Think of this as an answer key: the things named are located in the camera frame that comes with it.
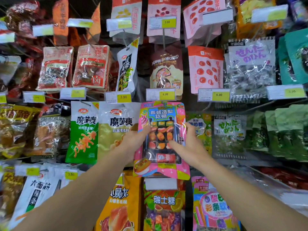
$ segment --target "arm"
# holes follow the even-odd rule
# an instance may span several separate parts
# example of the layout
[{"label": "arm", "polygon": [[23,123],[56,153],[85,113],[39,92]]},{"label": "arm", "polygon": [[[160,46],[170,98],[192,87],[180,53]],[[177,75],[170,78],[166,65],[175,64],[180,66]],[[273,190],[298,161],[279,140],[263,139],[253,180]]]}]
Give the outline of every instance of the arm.
[{"label": "arm", "polygon": [[174,141],[170,146],[209,179],[247,230],[307,229],[307,217],[217,163],[195,137],[194,127],[186,125],[186,146]]},{"label": "arm", "polygon": [[129,131],[118,147],[30,211],[14,231],[92,230],[123,168],[150,130]]}]

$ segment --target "pink snack package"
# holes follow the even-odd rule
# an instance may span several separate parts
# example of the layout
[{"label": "pink snack package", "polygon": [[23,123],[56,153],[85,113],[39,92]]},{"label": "pink snack package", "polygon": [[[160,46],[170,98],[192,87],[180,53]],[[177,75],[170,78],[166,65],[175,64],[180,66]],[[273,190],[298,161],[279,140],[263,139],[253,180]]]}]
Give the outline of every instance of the pink snack package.
[{"label": "pink snack package", "polygon": [[181,0],[148,0],[147,36],[149,43],[163,44],[163,30],[150,30],[150,18],[164,16],[176,16],[176,28],[165,29],[165,44],[180,40]]},{"label": "pink snack package", "polygon": [[141,104],[138,132],[151,126],[142,146],[135,152],[133,176],[165,175],[190,179],[189,165],[173,150],[169,141],[185,146],[186,126],[183,103],[152,101]]},{"label": "pink snack package", "polygon": [[191,93],[199,88],[223,88],[222,49],[188,46]]},{"label": "pink snack package", "polygon": [[202,25],[202,15],[226,8],[225,0],[194,0],[183,9],[185,46],[202,45],[221,34],[222,23]]}]

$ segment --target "green package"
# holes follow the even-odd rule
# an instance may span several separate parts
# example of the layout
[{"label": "green package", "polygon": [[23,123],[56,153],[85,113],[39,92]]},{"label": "green package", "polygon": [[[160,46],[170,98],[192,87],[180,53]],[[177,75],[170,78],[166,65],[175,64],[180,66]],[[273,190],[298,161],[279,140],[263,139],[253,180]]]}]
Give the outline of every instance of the green package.
[{"label": "green package", "polygon": [[266,130],[265,113],[256,111],[252,125],[252,147],[256,151],[268,151],[268,136]]},{"label": "green package", "polygon": [[98,146],[98,102],[71,102],[71,141],[66,163],[95,164]]},{"label": "green package", "polygon": [[186,113],[186,122],[196,128],[200,139],[210,155],[212,155],[212,116],[210,114]]},{"label": "green package", "polygon": [[265,120],[267,127],[267,134],[269,137],[269,153],[273,156],[282,156],[284,157],[284,150],[282,149],[281,135],[278,131],[275,111],[266,111]]},{"label": "green package", "polygon": [[215,116],[214,136],[217,152],[244,153],[247,116]]},{"label": "green package", "polygon": [[278,58],[279,58],[280,77],[282,84],[283,85],[298,84],[294,74],[291,60],[289,58],[284,36],[279,38]]},{"label": "green package", "polygon": [[298,84],[308,82],[308,28],[285,35],[286,47]]}]

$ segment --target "candy package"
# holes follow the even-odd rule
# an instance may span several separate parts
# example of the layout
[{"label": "candy package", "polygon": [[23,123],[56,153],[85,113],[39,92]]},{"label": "candy package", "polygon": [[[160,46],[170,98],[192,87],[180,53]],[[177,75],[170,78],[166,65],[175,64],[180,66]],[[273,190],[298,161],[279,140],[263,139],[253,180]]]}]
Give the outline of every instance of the candy package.
[{"label": "candy package", "polygon": [[56,191],[59,179],[52,177],[48,168],[41,166],[40,176],[28,176],[15,207],[8,229],[15,228],[28,212],[40,206]]},{"label": "candy package", "polygon": [[71,102],[71,141],[66,163],[96,163],[98,108],[98,102]]},{"label": "candy package", "polygon": [[52,19],[54,29],[54,43],[55,45],[68,44],[68,0],[59,0],[52,8]]},{"label": "candy package", "polygon": [[286,47],[299,84],[308,82],[308,29],[289,32],[285,35]]},{"label": "candy package", "polygon": [[273,156],[284,156],[284,150],[282,149],[282,138],[278,131],[274,110],[265,112],[265,121],[267,134],[269,137],[269,153]]},{"label": "candy package", "polygon": [[71,86],[73,47],[44,47],[38,91],[60,91]]},{"label": "candy package", "polygon": [[294,74],[293,66],[292,66],[288,51],[287,51],[284,36],[279,38],[278,58],[279,58],[279,68],[280,68],[280,77],[281,77],[282,85],[298,84],[297,79]]},{"label": "candy package", "polygon": [[244,153],[247,116],[215,116],[214,138],[215,152],[218,157],[222,154]]},{"label": "candy package", "polygon": [[29,122],[40,109],[20,105],[0,105],[0,152],[6,158],[16,155],[26,144]]},{"label": "candy package", "polygon": [[140,35],[142,0],[112,0],[111,18],[132,18],[132,28],[110,31],[109,36],[114,42],[125,45]]},{"label": "candy package", "polygon": [[107,90],[111,53],[108,45],[84,45],[78,49],[73,87]]},{"label": "candy package", "polygon": [[2,196],[0,206],[0,220],[10,219],[14,208],[21,194],[25,177],[15,176],[14,167],[4,167],[4,173],[1,181]]},{"label": "candy package", "polygon": [[205,176],[192,177],[193,231],[240,231],[241,222],[233,215],[216,188]]},{"label": "candy package", "polygon": [[34,148],[30,155],[55,158],[60,150],[60,137],[67,122],[67,119],[61,116],[62,105],[56,103],[42,108],[34,134]]},{"label": "candy package", "polygon": [[278,28],[281,21],[269,21],[264,23],[251,23],[252,11],[258,8],[275,6],[275,0],[234,0],[238,9],[237,16],[237,38],[262,37],[265,30]]},{"label": "candy package", "polygon": [[231,98],[267,97],[266,86],[276,85],[275,38],[229,40]]},{"label": "candy package", "polygon": [[20,56],[0,57],[0,92],[5,92],[21,63]]},{"label": "candy package", "polygon": [[127,170],[121,174],[118,182],[110,193],[94,231],[140,230],[141,178],[133,177],[132,171]]},{"label": "candy package", "polygon": [[185,109],[180,102],[153,101],[141,104],[138,131],[150,125],[152,131],[135,152],[134,176],[160,173],[188,180],[189,165],[169,146],[174,140],[185,145]]},{"label": "candy package", "polygon": [[155,45],[155,52],[151,55],[150,88],[175,88],[177,100],[183,94],[183,61],[181,42],[166,45]]},{"label": "candy package", "polygon": [[147,36],[150,43],[163,44],[163,30],[151,30],[151,17],[176,16],[176,28],[165,29],[165,44],[180,40],[181,0],[148,0]]},{"label": "candy package", "polygon": [[188,46],[191,93],[199,88],[223,88],[222,49]]},{"label": "candy package", "polygon": [[254,113],[252,136],[251,149],[256,151],[268,151],[269,140],[264,112],[256,111]]},{"label": "candy package", "polygon": [[185,182],[177,180],[177,190],[145,189],[144,203],[147,215],[143,231],[184,230],[185,221]]},{"label": "candy package", "polygon": [[119,75],[116,91],[130,91],[132,97],[135,94],[137,85],[137,53],[139,38],[135,39],[128,49],[124,48],[117,53],[119,62]]},{"label": "candy package", "polygon": [[204,145],[204,148],[212,154],[212,116],[210,114],[186,113],[186,122],[196,129],[196,136]]},{"label": "candy package", "polygon": [[203,25],[202,14],[226,8],[225,0],[194,0],[183,9],[185,46],[203,45],[221,34],[221,25]]},{"label": "candy package", "polygon": [[128,131],[138,131],[140,104],[99,104],[98,159],[119,146]]}]

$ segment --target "yellow snack package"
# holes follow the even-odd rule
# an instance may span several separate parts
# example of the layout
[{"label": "yellow snack package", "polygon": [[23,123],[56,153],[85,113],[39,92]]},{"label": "yellow snack package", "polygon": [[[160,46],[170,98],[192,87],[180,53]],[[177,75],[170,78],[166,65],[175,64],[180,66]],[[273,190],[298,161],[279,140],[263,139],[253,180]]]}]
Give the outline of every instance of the yellow snack package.
[{"label": "yellow snack package", "polygon": [[264,37],[266,30],[282,25],[281,21],[251,23],[254,9],[275,6],[275,0],[235,0],[235,5],[238,8],[237,38],[252,38],[256,33],[256,38]]},{"label": "yellow snack package", "polygon": [[94,231],[140,231],[141,178],[123,171],[111,191]]}]

